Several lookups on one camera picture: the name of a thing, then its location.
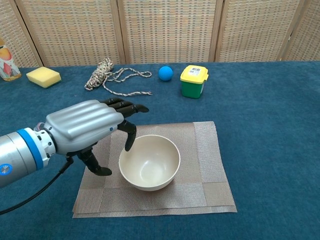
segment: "yellow sponge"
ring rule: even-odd
[[[61,82],[60,73],[45,66],[41,66],[31,72],[28,72],[26,77],[29,79],[29,81],[45,89]]]

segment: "sticker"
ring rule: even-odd
[[[10,164],[2,164],[0,165],[0,175],[8,175],[12,172],[12,166]]]
[[[189,75],[198,76],[200,73],[200,68],[193,67],[189,71]]]

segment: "wicker screen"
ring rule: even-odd
[[[96,65],[105,57],[118,64],[111,2],[114,0],[20,0],[19,7],[47,65]],[[119,15],[117,7],[114,14]]]
[[[292,35],[290,48],[285,60],[320,60],[320,0],[311,0]]]
[[[215,60],[275,61],[299,0],[226,0]]]
[[[8,46],[18,67],[38,67],[36,56],[20,25],[11,0],[0,0],[0,38]]]
[[[214,0],[118,0],[130,63],[207,62]]]

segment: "bowl rim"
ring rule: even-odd
[[[163,184],[171,181],[171,180],[174,178],[174,176],[177,174],[177,172],[178,172],[178,170],[179,170],[179,168],[180,168],[181,154],[180,154],[180,151],[179,151],[177,145],[176,145],[173,141],[171,141],[169,138],[167,138],[167,137],[165,137],[165,136],[161,136],[161,135],[157,135],[157,134],[147,134],[147,135],[142,135],[142,136],[136,137],[135,140],[141,139],[141,138],[144,138],[144,137],[159,137],[159,138],[163,138],[163,139],[169,141],[169,142],[175,147],[175,149],[176,149],[176,151],[177,151],[177,153],[178,153],[178,156],[179,156],[179,162],[178,162],[178,166],[177,166],[176,170],[174,171],[174,173],[172,174],[172,176],[171,176],[170,178],[168,178],[167,180],[165,180],[165,181],[163,181],[163,182],[161,182],[160,184],[157,184],[157,185],[143,186],[143,185],[138,185],[138,184],[136,184],[136,183],[133,183],[132,181],[130,181],[130,180],[125,176],[125,174],[124,174],[123,171],[122,171],[121,165],[120,165],[120,157],[121,157],[122,152],[125,150],[125,149],[123,148],[122,151],[121,151],[121,153],[120,153],[119,160],[118,160],[118,166],[119,166],[119,169],[120,169],[120,173],[121,173],[121,175],[124,177],[125,180],[127,180],[130,184],[132,184],[132,185],[134,185],[134,186],[136,186],[136,187],[138,187],[138,188],[146,188],[146,189],[147,189],[147,188],[160,187],[161,185],[163,185]]]

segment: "silver metal cylinder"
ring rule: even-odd
[[[36,170],[34,157],[17,132],[0,136],[0,188]]]

